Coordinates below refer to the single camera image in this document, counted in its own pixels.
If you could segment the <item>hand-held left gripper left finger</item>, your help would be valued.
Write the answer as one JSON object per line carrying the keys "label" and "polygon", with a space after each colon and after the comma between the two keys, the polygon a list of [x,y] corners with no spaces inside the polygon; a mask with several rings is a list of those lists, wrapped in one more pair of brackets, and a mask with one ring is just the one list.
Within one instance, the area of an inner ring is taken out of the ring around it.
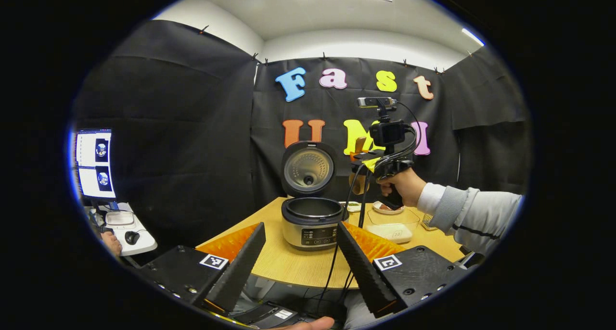
{"label": "hand-held left gripper left finger", "polygon": [[229,313],[265,242],[265,225],[259,222],[198,249],[178,245],[140,267],[140,274],[188,305]]}

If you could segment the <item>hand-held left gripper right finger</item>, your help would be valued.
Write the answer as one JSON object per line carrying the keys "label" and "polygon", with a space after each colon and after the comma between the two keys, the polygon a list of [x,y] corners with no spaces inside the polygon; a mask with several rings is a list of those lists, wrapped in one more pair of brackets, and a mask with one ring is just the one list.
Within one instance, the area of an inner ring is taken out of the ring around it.
{"label": "hand-held left gripper right finger", "polygon": [[405,249],[346,222],[337,224],[337,244],[375,317],[415,308],[470,273],[424,245]]}

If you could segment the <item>clear container of rice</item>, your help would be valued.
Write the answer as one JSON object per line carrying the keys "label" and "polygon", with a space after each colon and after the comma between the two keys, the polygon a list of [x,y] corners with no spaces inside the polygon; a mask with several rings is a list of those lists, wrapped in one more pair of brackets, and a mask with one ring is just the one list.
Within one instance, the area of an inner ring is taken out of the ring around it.
{"label": "clear container of rice", "polygon": [[368,210],[364,229],[396,244],[406,244],[413,238],[420,218],[406,207],[394,211]]}

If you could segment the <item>dark grey rice cooker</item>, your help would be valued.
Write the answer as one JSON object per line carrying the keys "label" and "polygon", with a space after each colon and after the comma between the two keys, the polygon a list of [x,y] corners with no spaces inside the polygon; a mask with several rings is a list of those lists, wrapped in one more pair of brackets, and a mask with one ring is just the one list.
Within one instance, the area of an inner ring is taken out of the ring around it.
{"label": "dark grey rice cooker", "polygon": [[283,154],[281,182],[288,198],[281,205],[282,233],[291,247],[321,251],[335,247],[337,224],[348,220],[339,201],[324,195],[336,175],[328,144],[298,141]]}

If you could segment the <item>person's grey clothing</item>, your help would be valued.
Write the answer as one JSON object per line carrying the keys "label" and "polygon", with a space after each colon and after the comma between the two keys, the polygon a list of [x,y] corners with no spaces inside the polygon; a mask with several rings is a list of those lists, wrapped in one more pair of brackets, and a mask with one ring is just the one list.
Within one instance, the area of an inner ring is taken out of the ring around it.
{"label": "person's grey clothing", "polygon": [[344,330],[365,326],[376,321],[374,315],[368,310],[358,289],[351,290],[345,298],[346,320]]}

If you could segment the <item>black box with white label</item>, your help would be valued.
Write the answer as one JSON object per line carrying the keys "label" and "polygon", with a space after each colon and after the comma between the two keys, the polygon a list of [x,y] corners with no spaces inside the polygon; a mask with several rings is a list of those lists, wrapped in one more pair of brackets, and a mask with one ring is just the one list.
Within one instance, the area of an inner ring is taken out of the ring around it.
{"label": "black box with white label", "polygon": [[231,319],[252,328],[270,329],[309,323],[323,316],[332,317],[333,329],[340,330],[347,319],[347,307],[319,298],[301,298],[282,304],[267,301],[250,310],[234,313]]}

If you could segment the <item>white round plate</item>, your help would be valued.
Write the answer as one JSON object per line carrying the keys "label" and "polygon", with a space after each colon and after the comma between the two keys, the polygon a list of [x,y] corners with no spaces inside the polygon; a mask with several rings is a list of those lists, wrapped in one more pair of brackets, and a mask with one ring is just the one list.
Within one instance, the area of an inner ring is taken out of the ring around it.
{"label": "white round plate", "polygon": [[390,207],[385,205],[385,203],[382,203],[380,201],[376,201],[372,203],[372,209],[384,215],[397,215],[397,214],[402,213],[405,210],[405,208],[406,208],[405,206],[401,206],[398,209],[391,209]]}

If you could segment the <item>white side desk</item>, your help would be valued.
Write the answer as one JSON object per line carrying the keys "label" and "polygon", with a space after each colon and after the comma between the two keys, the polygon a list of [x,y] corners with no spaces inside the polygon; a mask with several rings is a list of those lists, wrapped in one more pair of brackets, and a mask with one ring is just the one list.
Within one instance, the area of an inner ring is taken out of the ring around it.
{"label": "white side desk", "polygon": [[[126,227],[108,227],[105,224],[105,216],[108,212],[113,211],[128,211],[132,212],[134,216],[135,223],[132,226]],[[122,244],[122,252],[120,257],[127,257],[136,254],[147,253],[149,251],[157,248],[157,242],[152,237],[150,232],[145,228],[145,226],[141,223],[141,221],[137,218],[137,215],[133,212],[130,205],[128,203],[111,203],[107,206],[99,206],[97,208],[97,214],[95,216],[95,229],[99,232],[99,234],[104,233],[106,231],[112,232],[118,240]],[[139,231],[140,238],[136,245],[129,245],[125,242],[125,233],[126,231]]]}

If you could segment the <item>small ceiling light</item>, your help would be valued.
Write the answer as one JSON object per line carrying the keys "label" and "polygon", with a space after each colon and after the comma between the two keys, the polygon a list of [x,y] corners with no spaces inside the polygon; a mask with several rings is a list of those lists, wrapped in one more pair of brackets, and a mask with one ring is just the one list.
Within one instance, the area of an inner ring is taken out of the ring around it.
{"label": "small ceiling light", "polygon": [[484,43],[484,41],[480,37],[478,37],[475,34],[473,34],[473,32],[471,32],[470,30],[468,30],[466,28],[462,28],[461,32],[462,32],[462,34],[464,34],[465,36],[467,36],[471,40],[473,40],[475,43],[477,43],[479,46],[484,47],[486,45]]}

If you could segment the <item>white flat box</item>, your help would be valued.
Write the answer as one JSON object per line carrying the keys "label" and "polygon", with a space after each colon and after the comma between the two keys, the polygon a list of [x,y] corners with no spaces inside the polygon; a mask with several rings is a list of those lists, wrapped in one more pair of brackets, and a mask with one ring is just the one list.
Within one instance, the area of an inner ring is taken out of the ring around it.
{"label": "white flat box", "polygon": [[134,223],[133,213],[128,211],[108,212],[105,216],[105,224],[108,227],[126,227],[132,226]]}

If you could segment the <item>black backdrop cloth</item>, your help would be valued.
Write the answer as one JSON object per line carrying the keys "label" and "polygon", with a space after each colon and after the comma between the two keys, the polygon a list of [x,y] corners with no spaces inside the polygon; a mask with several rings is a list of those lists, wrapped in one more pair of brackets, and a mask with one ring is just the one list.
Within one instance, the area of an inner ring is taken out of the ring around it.
{"label": "black backdrop cloth", "polygon": [[161,251],[199,245],[273,199],[287,141],[316,135],[336,152],[327,198],[345,200],[356,138],[376,122],[361,96],[403,103],[422,124],[414,170],[425,180],[526,191],[529,117],[500,62],[479,49],[444,73],[367,58],[259,64],[191,26],[149,21],[88,75],[77,129],[109,128],[112,185]]}

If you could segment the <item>computer monitor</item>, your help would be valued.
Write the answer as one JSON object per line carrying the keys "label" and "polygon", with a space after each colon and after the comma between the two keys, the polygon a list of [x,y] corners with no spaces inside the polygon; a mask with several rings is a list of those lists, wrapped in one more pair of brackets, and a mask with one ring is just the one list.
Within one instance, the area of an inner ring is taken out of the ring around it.
{"label": "computer monitor", "polygon": [[85,198],[116,199],[111,142],[112,130],[109,128],[76,131],[74,163],[77,188]]}

